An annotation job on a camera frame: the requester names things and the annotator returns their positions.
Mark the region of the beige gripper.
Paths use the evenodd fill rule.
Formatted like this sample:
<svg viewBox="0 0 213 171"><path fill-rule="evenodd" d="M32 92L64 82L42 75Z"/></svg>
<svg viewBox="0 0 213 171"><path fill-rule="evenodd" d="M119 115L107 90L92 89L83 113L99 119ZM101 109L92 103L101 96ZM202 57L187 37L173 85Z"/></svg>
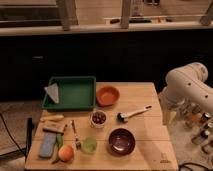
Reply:
<svg viewBox="0 0 213 171"><path fill-rule="evenodd" d="M168 125L171 120L171 112L176 110L176 105L166 100L160 100L162 112L163 112L163 124Z"/></svg>

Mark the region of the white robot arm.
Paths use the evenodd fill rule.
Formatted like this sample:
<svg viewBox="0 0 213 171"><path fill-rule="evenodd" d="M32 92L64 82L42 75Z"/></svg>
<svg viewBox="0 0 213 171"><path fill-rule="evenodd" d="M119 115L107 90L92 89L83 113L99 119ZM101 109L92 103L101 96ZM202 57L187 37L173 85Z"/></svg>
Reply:
<svg viewBox="0 0 213 171"><path fill-rule="evenodd" d="M159 93L163 124L170 122L171 111L177 110L186 100L198 105L204 112L213 114L213 88L205 84L208 70L199 62L169 71L166 86Z"/></svg>

